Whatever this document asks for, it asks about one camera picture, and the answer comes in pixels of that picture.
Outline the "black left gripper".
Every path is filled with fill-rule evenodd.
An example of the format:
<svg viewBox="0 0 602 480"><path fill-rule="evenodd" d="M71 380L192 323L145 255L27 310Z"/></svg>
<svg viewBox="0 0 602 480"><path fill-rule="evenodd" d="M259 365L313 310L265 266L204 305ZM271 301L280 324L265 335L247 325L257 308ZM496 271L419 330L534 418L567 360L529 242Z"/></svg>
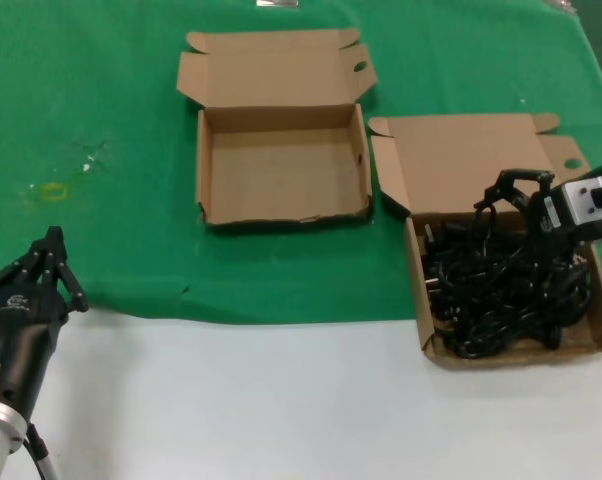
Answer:
<svg viewBox="0 0 602 480"><path fill-rule="evenodd" d="M67 291L66 305L58 282ZM33 413L67 311L88 309L64 256L62 228L51 226L16 261L15 273L0 274L0 403Z"/></svg>

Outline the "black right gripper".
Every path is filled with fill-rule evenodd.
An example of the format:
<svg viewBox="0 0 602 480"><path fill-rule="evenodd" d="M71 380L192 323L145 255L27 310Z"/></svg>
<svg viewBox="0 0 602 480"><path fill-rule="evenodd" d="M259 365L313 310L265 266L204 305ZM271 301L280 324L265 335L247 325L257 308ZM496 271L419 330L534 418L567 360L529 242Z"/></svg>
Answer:
<svg viewBox="0 0 602 480"><path fill-rule="evenodd" d="M495 183L485 190L482 200L474 205L477 216L497 216L503 212L524 214L528 237L539 248L574 247L602 239L602 214L589 219L575 218L570 201L561 193L527 196L515 182L536 182L548 190L555 175L547 170L505 169Z"/></svg>

